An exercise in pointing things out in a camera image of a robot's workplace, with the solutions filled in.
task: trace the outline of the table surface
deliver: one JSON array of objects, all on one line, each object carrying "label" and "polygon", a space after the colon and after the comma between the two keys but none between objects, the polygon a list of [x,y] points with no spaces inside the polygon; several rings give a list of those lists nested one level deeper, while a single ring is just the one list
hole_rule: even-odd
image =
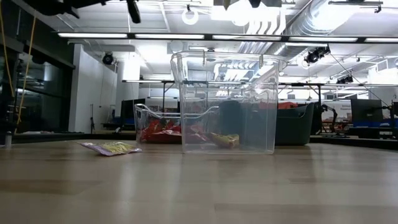
[{"label": "table surface", "polygon": [[278,147],[272,156],[181,154],[179,145],[142,148],[114,157],[73,141],[0,149],[0,222],[397,220],[396,152],[327,144]]}]

